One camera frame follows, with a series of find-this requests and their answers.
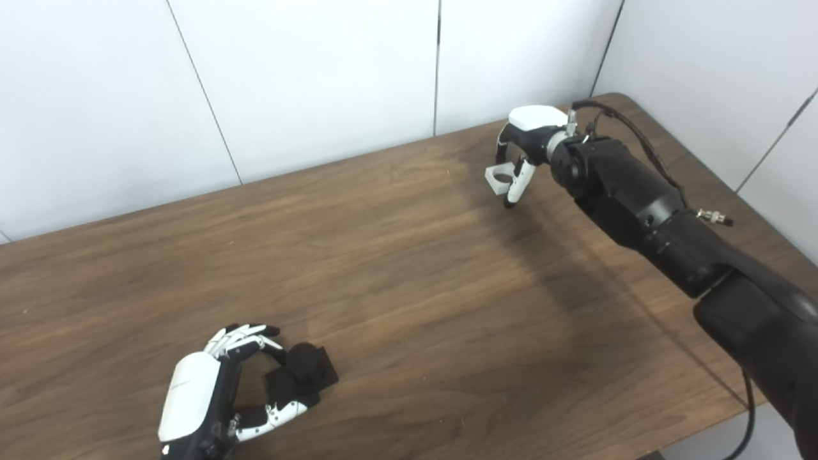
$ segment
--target white robotic hand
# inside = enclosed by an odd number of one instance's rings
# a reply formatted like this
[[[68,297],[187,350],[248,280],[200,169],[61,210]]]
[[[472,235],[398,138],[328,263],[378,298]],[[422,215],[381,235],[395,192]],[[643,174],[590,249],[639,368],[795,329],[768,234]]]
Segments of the white robotic hand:
[[[162,460],[223,460],[236,444],[263,435],[321,400],[318,391],[338,381],[323,348],[300,343],[286,352],[270,337],[277,327],[225,327],[203,351],[176,365],[164,402],[159,440]],[[269,403],[236,411],[241,362],[261,352],[281,366],[269,372]]]
[[[486,180],[494,192],[506,194],[506,208],[517,204],[537,167],[549,163],[554,149],[575,136],[576,129],[573,110],[567,115],[552,106],[523,106],[511,111],[508,124],[497,136],[496,165],[486,168]],[[506,163],[509,142],[523,150],[515,164]],[[511,183],[501,183],[495,178],[497,174],[510,175]]]

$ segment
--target wood grain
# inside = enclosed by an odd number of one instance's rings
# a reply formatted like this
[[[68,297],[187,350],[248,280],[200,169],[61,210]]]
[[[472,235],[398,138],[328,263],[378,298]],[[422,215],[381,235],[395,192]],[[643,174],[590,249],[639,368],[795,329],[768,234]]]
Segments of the wood grain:
[[[809,288],[778,233],[632,101],[602,99],[694,204],[736,218],[726,237]],[[742,411],[693,302],[547,171],[503,208],[483,179],[500,127],[0,247],[0,456],[159,457],[173,366],[231,322],[324,345],[341,378],[237,460],[632,459]],[[242,401],[269,366],[245,369]]]

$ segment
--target black robotic arm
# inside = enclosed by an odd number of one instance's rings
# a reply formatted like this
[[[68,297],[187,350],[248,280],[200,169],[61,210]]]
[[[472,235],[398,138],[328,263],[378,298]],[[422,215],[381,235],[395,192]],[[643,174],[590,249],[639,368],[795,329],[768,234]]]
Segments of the black robotic arm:
[[[596,124],[576,133],[573,111],[584,107],[627,124],[657,170],[620,141],[597,137]],[[535,112],[529,110],[524,123],[510,117],[498,138],[498,164],[505,162],[508,142],[524,152],[506,207],[522,196],[534,168],[550,165],[554,180],[617,244],[638,251],[690,298],[699,299],[694,307],[699,325],[793,428],[804,460],[818,460],[816,302],[703,222],[705,213],[689,208],[649,141],[615,109],[592,100],[576,102],[562,124],[549,117],[538,123]],[[731,224],[718,213],[706,217]]]

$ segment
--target robotic arm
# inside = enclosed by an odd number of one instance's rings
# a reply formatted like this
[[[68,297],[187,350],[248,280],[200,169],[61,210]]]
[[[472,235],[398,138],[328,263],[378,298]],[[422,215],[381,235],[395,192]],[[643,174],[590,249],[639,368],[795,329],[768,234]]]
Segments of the robotic arm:
[[[576,133],[575,110],[595,107],[627,124],[656,166],[637,160],[620,141]],[[743,368],[793,428],[805,460],[818,460],[818,308],[794,284],[735,249],[702,220],[731,225],[717,212],[694,212],[653,147],[629,120],[596,101],[568,115],[549,106],[514,109],[497,139],[523,154],[505,198],[514,207],[533,172],[548,164],[554,180],[617,244],[642,254],[692,299],[699,325]],[[493,168],[486,177],[492,183]]]
[[[309,343],[290,352],[271,340],[277,327],[232,324],[203,351],[176,365],[164,402],[159,440],[162,460],[224,460],[236,444],[275,430],[321,400],[338,375],[323,348]],[[270,402],[234,410],[240,364],[261,352],[281,366],[265,376]]]

